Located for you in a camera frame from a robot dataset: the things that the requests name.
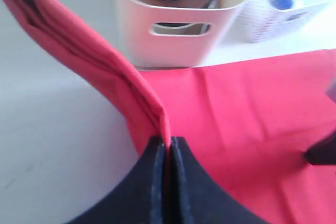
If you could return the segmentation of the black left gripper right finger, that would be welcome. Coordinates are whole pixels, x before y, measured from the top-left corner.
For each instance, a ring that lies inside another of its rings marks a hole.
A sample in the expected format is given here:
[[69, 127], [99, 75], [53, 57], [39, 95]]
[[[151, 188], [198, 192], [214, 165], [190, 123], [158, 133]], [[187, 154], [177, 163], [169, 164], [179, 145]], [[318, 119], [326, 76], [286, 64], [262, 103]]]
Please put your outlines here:
[[266, 223], [210, 177], [182, 137], [170, 147], [170, 223]]

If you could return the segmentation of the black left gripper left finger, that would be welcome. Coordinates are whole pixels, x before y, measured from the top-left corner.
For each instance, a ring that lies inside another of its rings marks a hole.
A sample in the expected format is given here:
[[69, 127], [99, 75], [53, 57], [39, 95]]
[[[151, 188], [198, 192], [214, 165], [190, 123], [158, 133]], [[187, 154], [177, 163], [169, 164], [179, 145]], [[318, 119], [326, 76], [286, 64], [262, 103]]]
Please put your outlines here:
[[69, 223], [164, 223], [165, 153], [162, 138], [151, 137], [141, 157], [122, 182]]

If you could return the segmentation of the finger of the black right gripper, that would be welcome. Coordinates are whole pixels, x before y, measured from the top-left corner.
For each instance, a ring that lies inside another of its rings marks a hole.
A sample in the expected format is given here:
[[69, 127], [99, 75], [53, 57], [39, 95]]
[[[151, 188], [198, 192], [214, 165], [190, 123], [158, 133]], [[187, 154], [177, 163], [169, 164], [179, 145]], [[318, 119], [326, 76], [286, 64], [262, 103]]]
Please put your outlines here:
[[335, 131], [309, 147], [304, 157], [311, 165], [335, 165]]

